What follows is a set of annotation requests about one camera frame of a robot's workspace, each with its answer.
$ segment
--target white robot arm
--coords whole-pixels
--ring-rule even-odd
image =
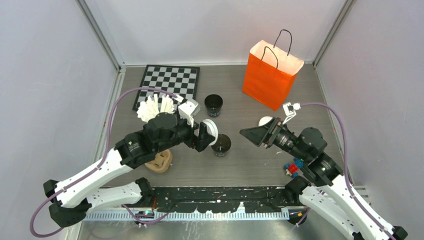
[[[330,109],[323,103],[314,104]],[[300,170],[306,179],[297,176],[285,186],[291,192],[291,199],[315,210],[347,239],[405,239],[408,233],[402,227],[393,226],[378,215],[356,192],[349,180],[345,179],[346,172],[344,173],[324,152],[327,142],[318,129],[307,127],[299,136],[295,136],[294,132],[288,129],[285,123],[296,116],[296,110],[300,108],[299,103],[285,103],[283,104],[287,116],[285,120],[274,117],[258,127],[242,129],[240,134],[258,147],[263,145],[268,149],[276,145],[301,160],[303,166]],[[336,204],[322,197],[318,189],[328,194]]]
[[[64,228],[82,221],[87,213],[95,210],[150,201],[151,188],[145,178],[120,187],[100,187],[154,160],[157,153],[173,146],[185,143],[189,148],[201,152],[216,142],[218,130],[213,121],[194,122],[193,115],[198,111],[199,104],[189,100],[178,107],[176,114],[161,112],[150,119],[143,130],[130,133],[116,143],[101,167],[98,167],[99,160],[66,180],[45,182],[44,193],[48,198],[61,192],[51,199],[50,217]],[[74,183],[90,172],[90,175]]]

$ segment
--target white plastic lid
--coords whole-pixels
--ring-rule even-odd
[[[218,127],[214,121],[210,119],[205,119],[202,122],[207,126],[207,133],[215,137],[215,141],[211,142],[209,146],[214,145],[218,140]]]
[[[259,120],[258,126],[263,126],[273,119],[272,116],[264,116]]]

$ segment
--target black rope handle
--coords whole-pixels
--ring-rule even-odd
[[[275,67],[276,69],[278,69],[278,57],[276,56],[276,54],[271,50],[271,48],[269,47],[269,46],[265,46],[264,48],[263,48],[263,54],[262,54],[262,57],[260,58],[260,60],[262,61],[262,59],[264,59],[264,56],[265,56],[265,51],[267,50],[267,49],[269,49],[270,51],[271,51],[271,53],[272,54],[274,54],[274,57],[275,57],[275,59],[277,59],[277,66]]]
[[[280,37],[282,31],[288,32],[288,34],[290,34],[290,46],[288,47],[288,52],[287,52],[287,56],[288,56],[289,53],[290,53],[290,49],[292,49],[292,42],[293,42],[292,33],[289,32],[289,30],[281,29],[281,31],[279,31],[278,37],[277,37],[277,39],[274,42],[274,47],[273,48],[274,49],[276,48],[276,44],[277,44],[278,38]]]

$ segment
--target checkered pattern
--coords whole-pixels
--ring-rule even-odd
[[[140,87],[152,87],[178,94],[185,99],[195,99],[200,69],[198,67],[157,66],[148,65]],[[146,101],[148,96],[159,94],[159,109],[163,93],[155,91],[139,91],[133,110],[137,110],[140,102]]]

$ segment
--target white wall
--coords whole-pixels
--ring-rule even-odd
[[[43,183],[92,163],[116,70],[75,1],[2,1],[0,33],[0,239],[28,240]]]
[[[281,29],[293,34],[291,53],[313,61],[344,0],[89,3],[98,22],[106,24],[102,31],[117,46],[117,55],[128,65],[145,65],[247,62],[250,48],[260,40],[274,43]],[[277,45],[287,50],[286,34]]]
[[[318,65],[353,178],[411,240],[423,239],[423,11],[419,0],[356,1]]]

